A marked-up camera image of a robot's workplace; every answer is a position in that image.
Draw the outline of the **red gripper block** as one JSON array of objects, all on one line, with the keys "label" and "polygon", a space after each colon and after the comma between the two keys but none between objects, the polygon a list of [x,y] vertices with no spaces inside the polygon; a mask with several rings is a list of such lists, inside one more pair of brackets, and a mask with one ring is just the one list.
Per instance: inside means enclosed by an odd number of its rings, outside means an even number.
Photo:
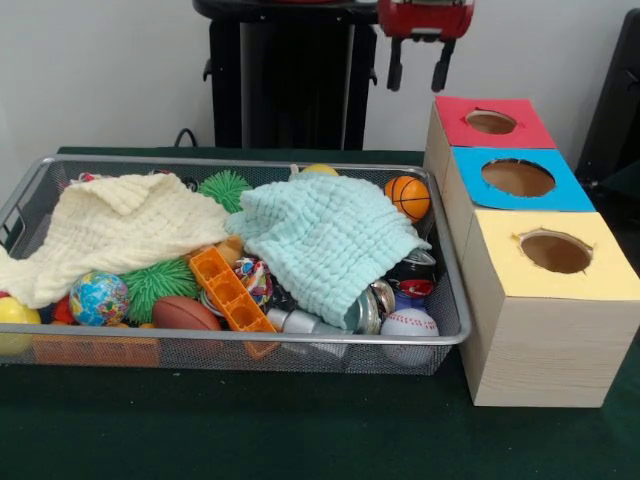
[{"label": "red gripper block", "polygon": [[392,92],[400,89],[402,43],[405,39],[416,38],[444,42],[431,82],[431,91],[441,92],[446,86],[455,51],[453,40],[468,31],[474,7],[474,1],[378,1],[378,23],[385,35],[392,38],[387,89]]}]

